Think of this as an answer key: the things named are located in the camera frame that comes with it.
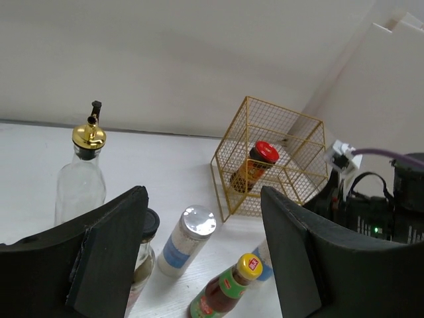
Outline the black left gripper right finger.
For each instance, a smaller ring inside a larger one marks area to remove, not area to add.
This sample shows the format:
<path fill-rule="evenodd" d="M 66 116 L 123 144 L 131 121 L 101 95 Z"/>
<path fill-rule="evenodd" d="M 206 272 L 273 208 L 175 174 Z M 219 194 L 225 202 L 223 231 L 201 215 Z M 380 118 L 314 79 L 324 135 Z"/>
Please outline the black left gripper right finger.
<path fill-rule="evenodd" d="M 261 190 L 284 317 L 422 317 L 423 244 L 358 234 Z"/>

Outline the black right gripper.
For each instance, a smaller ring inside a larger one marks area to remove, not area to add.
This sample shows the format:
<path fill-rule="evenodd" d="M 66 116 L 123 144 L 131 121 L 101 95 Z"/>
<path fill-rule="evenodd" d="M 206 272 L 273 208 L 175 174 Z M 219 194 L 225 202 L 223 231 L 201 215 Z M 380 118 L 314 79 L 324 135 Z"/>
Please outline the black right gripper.
<path fill-rule="evenodd" d="M 331 171 L 325 187 L 303 207 L 338 225 L 376 239 L 404 244 L 423 242 L 423 153 L 410 153 L 392 159 L 393 192 L 385 179 L 375 172 L 359 174 L 348 188 L 339 172 Z M 364 178 L 375 176 L 382 182 L 382 195 L 370 196 L 355 190 Z"/>

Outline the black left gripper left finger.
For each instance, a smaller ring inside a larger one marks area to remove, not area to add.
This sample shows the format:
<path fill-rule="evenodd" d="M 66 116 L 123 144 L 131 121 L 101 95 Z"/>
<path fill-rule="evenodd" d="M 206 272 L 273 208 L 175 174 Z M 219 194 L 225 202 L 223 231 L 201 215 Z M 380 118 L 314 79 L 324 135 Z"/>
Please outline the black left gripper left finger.
<path fill-rule="evenodd" d="M 2 317 L 123 317 L 148 192 L 135 186 L 47 231 L 1 245 Z"/>

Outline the silver lid salt shaker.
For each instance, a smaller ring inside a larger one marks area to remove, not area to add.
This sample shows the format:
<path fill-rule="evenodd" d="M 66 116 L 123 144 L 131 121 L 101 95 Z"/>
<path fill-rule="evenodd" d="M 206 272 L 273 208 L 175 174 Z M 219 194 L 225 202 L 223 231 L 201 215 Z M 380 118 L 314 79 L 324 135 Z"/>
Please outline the silver lid salt shaker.
<path fill-rule="evenodd" d="M 258 283 L 264 283 L 268 281 L 273 275 L 273 267 L 272 267 L 272 261 L 270 257 L 270 251 L 268 248 L 267 240 L 264 239 L 253 251 L 252 253 L 256 255 L 261 263 L 262 263 L 262 273 L 261 275 L 256 279 Z"/>

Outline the red lid chili sauce jar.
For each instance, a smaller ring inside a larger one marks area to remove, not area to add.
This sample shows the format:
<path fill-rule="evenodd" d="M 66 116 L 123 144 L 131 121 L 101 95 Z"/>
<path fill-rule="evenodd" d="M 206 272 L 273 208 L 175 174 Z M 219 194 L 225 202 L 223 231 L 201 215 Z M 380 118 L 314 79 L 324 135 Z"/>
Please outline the red lid chili sauce jar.
<path fill-rule="evenodd" d="M 270 143 L 258 140 L 250 149 L 246 160 L 230 176 L 230 185 L 239 193 L 250 192 L 279 159 L 278 151 Z"/>

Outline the silver lid spice shaker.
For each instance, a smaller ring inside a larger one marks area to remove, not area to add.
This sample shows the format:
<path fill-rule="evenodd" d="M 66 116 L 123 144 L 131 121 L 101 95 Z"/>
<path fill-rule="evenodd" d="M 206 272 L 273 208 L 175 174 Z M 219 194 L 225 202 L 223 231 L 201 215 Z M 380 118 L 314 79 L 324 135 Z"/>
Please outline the silver lid spice shaker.
<path fill-rule="evenodd" d="M 217 220 L 208 208 L 190 205 L 181 214 L 157 261 L 163 274 L 179 278 L 217 229 Z"/>

